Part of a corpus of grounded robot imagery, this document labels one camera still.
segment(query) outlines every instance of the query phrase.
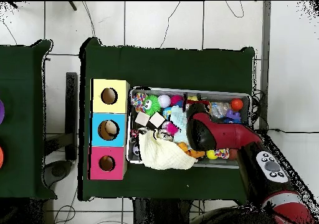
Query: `green table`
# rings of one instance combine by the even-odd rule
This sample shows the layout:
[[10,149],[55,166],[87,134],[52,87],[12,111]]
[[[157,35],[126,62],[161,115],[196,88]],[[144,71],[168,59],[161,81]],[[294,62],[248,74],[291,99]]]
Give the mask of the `green table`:
[[41,179],[44,156],[42,61],[51,41],[30,47],[0,46],[0,124],[4,164],[0,197],[56,198]]
[[131,86],[252,93],[253,48],[231,50],[103,47],[87,39],[80,50],[79,194],[90,197],[148,197],[246,200],[239,169],[192,167],[154,170],[128,164],[122,181],[88,180],[90,79],[126,80]]

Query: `pink box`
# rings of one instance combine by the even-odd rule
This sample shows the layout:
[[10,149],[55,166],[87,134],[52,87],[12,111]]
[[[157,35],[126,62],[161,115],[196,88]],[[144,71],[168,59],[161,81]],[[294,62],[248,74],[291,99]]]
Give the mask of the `pink box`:
[[[99,162],[103,156],[113,158],[115,166],[112,170],[105,171],[100,167]],[[123,180],[125,172],[125,147],[92,146],[90,180]]]

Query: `pink ball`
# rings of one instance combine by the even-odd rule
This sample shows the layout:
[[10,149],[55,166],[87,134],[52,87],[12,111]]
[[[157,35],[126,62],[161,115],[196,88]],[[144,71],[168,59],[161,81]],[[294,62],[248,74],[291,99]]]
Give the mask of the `pink ball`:
[[177,102],[183,101],[183,100],[184,98],[182,96],[174,95],[173,97],[171,97],[171,106],[174,106]]

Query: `yellow box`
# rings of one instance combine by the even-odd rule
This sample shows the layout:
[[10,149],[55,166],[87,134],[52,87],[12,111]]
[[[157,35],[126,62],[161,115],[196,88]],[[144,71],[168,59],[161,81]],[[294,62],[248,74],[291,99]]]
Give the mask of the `yellow box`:
[[126,113],[129,89],[125,80],[93,79],[93,112]]

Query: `white foam cube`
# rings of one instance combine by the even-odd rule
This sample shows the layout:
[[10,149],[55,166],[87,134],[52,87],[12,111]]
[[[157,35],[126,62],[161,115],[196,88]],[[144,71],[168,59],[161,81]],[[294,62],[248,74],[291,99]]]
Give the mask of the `white foam cube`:
[[150,119],[149,115],[139,111],[138,114],[137,114],[137,117],[135,119],[135,122],[140,124],[140,125],[146,126],[149,119]]
[[155,113],[150,119],[150,122],[153,123],[156,128],[159,128],[164,121],[165,118],[162,117],[159,113]]

